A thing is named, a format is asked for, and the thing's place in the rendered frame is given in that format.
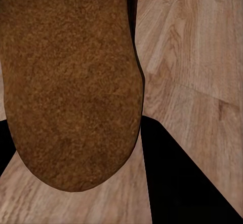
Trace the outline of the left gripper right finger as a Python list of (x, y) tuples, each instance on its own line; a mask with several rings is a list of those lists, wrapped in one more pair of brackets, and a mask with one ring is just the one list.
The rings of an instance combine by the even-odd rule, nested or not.
[(152, 224), (243, 224), (243, 218), (155, 119), (141, 138)]

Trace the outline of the sandal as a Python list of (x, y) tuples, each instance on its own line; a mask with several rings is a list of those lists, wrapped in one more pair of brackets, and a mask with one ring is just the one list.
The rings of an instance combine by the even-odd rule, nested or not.
[(141, 127), (138, 0), (0, 0), (4, 108), (34, 176), (83, 192), (115, 175)]

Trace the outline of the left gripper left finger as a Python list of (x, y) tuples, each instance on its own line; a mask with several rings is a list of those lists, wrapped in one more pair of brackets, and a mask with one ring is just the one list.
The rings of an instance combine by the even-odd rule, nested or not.
[(7, 120), (0, 121), (0, 176), (16, 152)]

